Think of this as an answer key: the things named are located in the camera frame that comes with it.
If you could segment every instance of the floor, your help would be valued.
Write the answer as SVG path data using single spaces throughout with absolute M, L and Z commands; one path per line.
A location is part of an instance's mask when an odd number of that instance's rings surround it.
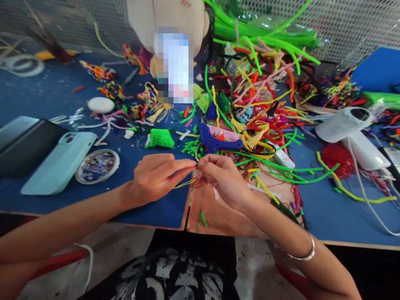
M 78 243 L 93 247 L 94 287 L 125 262 L 145 254 L 154 229 L 105 224 Z M 304 299 L 275 269 L 275 262 L 264 240 L 235 239 L 237 280 L 235 287 L 242 300 Z M 72 246 L 66 251 L 76 250 Z M 73 300 L 83 294 L 88 276 L 89 258 L 51 274 L 32 280 L 18 300 Z

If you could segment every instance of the hand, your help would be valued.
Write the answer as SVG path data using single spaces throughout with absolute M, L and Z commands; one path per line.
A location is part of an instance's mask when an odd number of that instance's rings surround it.
M 125 210 L 155 202 L 193 172 L 196 162 L 176 160 L 171 153 L 146 155 L 134 170 L 135 179 L 121 187 Z
M 243 212 L 251 202 L 254 194 L 229 157 L 208 154 L 200 159 L 199 170 L 202 172 L 200 182 L 215 187 L 226 204 L 233 209 Z

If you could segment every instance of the person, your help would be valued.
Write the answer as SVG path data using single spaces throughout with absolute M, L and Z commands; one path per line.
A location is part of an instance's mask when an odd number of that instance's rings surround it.
M 1 298 L 15 299 L 46 258 L 118 214 L 159 200 L 195 168 L 195 161 L 176 160 L 172 154 L 147 155 L 135 168 L 134 180 L 1 237 Z M 212 185 L 227 205 L 247 216 L 290 255 L 308 279 L 311 298 L 361 299 L 352 276 L 339 260 L 319 240 L 253 193 L 230 158 L 206 155 L 198 169 L 202 184 Z M 233 282 L 227 280 L 232 279 L 230 273 L 218 262 L 214 265 L 188 252 L 164 248 L 122 266 L 112 282 L 104 281 L 112 285 L 107 288 L 113 295 L 96 299 L 238 299 Z

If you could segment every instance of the right hand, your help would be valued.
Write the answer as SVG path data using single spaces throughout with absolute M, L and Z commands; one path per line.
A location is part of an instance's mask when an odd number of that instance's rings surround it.
M 199 170 L 200 182 L 211 184 L 231 208 L 243 212 L 252 201 L 253 192 L 229 157 L 207 154 L 200 159 Z

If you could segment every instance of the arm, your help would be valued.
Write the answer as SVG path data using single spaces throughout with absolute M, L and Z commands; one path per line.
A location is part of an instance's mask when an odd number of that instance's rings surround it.
M 215 187 L 230 207 L 251 219 L 286 253 L 298 258 L 311 253 L 309 234 L 264 198 L 253 193 L 230 158 L 207 155 L 200 160 L 199 169 L 203 184 Z M 312 298 L 361 299 L 350 273 L 324 244 L 315 237 L 313 239 L 315 255 L 311 260 L 292 259 L 307 277 Z
M 1 237 L 0 290 L 7 291 L 2 299 L 14 299 L 47 257 L 118 214 L 165 196 L 195 169 L 195 164 L 192 160 L 175 160 L 172 154 L 147 155 L 135 168 L 135 180 L 40 217 Z

